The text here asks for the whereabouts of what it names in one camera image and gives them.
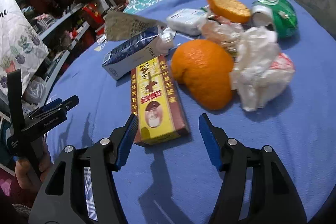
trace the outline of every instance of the orange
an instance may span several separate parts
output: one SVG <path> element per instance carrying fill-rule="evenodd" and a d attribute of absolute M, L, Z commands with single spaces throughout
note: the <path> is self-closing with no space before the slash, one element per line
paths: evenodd
<path fill-rule="evenodd" d="M 197 39 L 176 49 L 171 71 L 203 107 L 217 110 L 232 99 L 229 73 L 233 65 L 232 57 L 221 46 Z"/>

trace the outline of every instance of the hand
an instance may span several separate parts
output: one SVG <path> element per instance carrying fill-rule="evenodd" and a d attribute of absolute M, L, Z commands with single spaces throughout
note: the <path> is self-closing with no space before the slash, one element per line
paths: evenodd
<path fill-rule="evenodd" d="M 48 151 L 48 146 L 43 141 L 43 157 L 40 161 L 39 169 L 42 172 L 40 176 L 40 180 L 43 182 L 45 180 L 45 177 L 47 176 L 51 166 L 53 163 L 50 160 L 50 153 Z M 32 168 L 30 162 L 26 158 L 19 158 L 16 161 L 15 166 L 15 175 L 17 178 L 17 181 L 22 189 L 28 189 L 31 191 L 35 190 L 35 187 L 33 186 L 32 182 L 27 176 L 27 172 Z"/>

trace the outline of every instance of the blue bed sheet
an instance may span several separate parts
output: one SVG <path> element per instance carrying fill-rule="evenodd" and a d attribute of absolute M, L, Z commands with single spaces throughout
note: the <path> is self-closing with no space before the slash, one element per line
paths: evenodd
<path fill-rule="evenodd" d="M 251 7 L 255 0 L 240 1 Z M 207 223 L 223 174 L 211 165 L 198 129 L 199 115 L 204 112 L 214 126 L 246 146 L 273 146 L 295 183 L 308 219 L 323 205 L 336 184 L 336 41 L 290 1 L 297 12 L 298 32 L 279 41 L 296 67 L 289 87 L 264 109 L 249 113 L 242 110 L 238 96 L 221 111 L 207 111 L 185 87 L 178 86 L 191 134 L 148 148 L 133 145 L 127 164 L 114 173 L 130 224 Z M 164 21 L 181 8 L 205 5 L 206 0 L 164 0 L 139 15 Z M 185 41 L 176 37 L 174 43 Z M 67 121 L 48 134 L 54 159 L 68 144 L 82 148 L 109 136 L 129 117 L 130 76 L 115 81 L 101 67 L 104 54 L 120 43 L 108 42 L 101 52 L 94 51 L 93 45 L 55 84 L 50 99 L 76 94 L 79 104 L 68 112 Z M 248 210 L 251 179 L 248 172 L 242 217 Z"/>

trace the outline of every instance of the pink cloth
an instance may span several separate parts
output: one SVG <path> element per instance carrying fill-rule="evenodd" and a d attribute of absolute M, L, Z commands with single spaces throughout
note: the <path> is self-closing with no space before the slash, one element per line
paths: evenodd
<path fill-rule="evenodd" d="M 19 186 L 16 177 L 0 168 L 0 187 L 4 194 L 10 198 L 13 204 L 22 204 L 32 207 L 36 194 L 28 190 L 23 190 Z"/>

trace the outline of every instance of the white box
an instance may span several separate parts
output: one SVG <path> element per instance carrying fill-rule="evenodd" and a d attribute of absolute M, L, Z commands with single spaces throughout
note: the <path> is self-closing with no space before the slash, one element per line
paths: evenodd
<path fill-rule="evenodd" d="M 123 58 L 119 62 L 113 63 L 117 53 L 120 54 L 122 50 L 126 48 L 131 48 L 139 40 L 147 38 L 148 34 L 151 33 L 151 30 L 154 29 L 157 35 L 154 39 L 152 39 L 152 41 L 149 42 L 148 45 L 146 45 L 139 51 Z M 124 74 L 128 73 L 138 65 L 141 65 L 142 63 L 145 63 L 146 61 L 161 55 L 162 51 L 157 48 L 157 43 L 161 40 L 159 36 L 159 34 L 161 33 L 162 31 L 159 26 L 149 28 L 139 35 L 136 35 L 135 37 L 132 37 L 124 43 L 120 44 L 104 56 L 102 64 L 103 68 L 109 73 L 109 75 L 112 76 L 113 79 L 118 80 Z"/>

